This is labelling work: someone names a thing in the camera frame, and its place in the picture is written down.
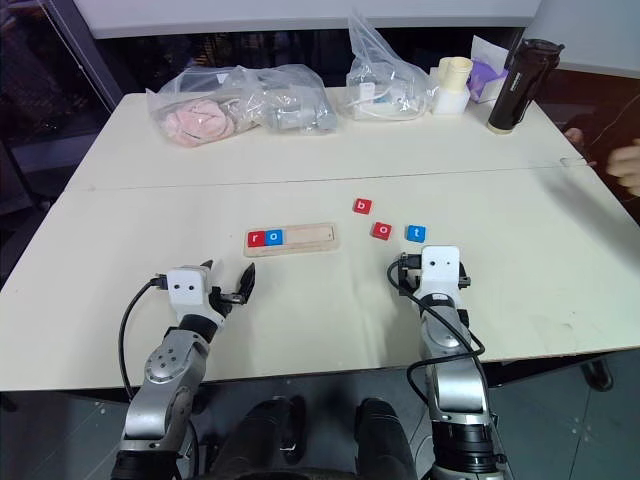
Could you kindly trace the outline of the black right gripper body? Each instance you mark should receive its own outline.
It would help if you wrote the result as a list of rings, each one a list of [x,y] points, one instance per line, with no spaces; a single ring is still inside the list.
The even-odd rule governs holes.
[[[460,263],[428,263],[422,269],[415,265],[407,267],[407,282],[413,292],[422,289],[464,289],[471,285],[471,278]]]

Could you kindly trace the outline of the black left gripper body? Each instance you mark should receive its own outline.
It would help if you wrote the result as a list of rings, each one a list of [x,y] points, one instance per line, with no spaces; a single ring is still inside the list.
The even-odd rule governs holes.
[[[213,287],[208,296],[210,306],[222,317],[227,317],[234,305],[245,305],[249,298],[248,289],[241,289],[236,293],[223,293],[220,287]]]

